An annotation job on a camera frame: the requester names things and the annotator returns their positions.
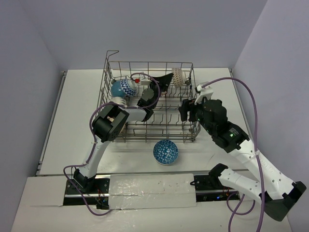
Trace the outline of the red patterned bowl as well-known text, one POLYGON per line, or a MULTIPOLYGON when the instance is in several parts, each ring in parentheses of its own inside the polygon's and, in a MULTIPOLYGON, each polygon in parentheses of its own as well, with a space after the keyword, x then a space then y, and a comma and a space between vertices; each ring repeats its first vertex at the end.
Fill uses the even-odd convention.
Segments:
POLYGON ((137 84, 134 80, 123 79, 120 81, 121 97, 134 97, 137 92, 137 84))

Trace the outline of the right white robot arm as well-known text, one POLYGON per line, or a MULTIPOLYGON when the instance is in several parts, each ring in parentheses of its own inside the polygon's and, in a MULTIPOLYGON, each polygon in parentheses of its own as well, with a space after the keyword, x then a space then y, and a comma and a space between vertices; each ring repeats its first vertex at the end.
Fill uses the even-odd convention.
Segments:
POLYGON ((210 185, 235 189, 264 206, 264 212, 275 221, 282 221, 307 187, 279 171, 263 154, 255 151, 254 142, 238 125, 228 121, 221 100, 203 99, 200 103, 185 99, 179 107, 182 121, 199 122, 213 142, 236 158, 256 180, 240 175, 224 164, 209 172, 210 185))

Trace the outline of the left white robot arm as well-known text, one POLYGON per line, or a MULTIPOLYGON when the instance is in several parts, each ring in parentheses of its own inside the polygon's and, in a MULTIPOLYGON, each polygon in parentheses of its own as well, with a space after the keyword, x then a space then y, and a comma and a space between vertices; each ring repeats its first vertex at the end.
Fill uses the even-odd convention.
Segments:
POLYGON ((94 188, 103 153, 110 142, 118 137, 125 124, 129 121, 145 122, 151 118, 161 94, 167 92, 173 76, 173 73, 169 73, 161 77, 150 77, 152 81, 143 91, 136 106, 125 106, 111 101, 95 110, 89 122, 94 144, 89 157, 73 174, 80 191, 87 193, 94 188))

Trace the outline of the grey patterned bowl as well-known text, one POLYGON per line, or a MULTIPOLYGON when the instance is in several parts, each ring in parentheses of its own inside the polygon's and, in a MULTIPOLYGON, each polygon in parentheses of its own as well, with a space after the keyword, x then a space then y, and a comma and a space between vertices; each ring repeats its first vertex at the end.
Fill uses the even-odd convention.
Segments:
POLYGON ((174 86, 176 88, 184 86, 186 82, 185 72, 180 68, 172 68, 171 71, 173 73, 172 81, 174 86))

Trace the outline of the plain blue bowl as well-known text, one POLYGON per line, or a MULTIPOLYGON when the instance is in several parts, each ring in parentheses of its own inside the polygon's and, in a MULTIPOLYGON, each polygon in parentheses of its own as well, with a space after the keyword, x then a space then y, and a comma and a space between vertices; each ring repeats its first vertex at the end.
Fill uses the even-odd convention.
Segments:
POLYGON ((121 90, 120 81, 113 83, 111 87, 111 94, 113 97, 122 97, 123 92, 121 90))

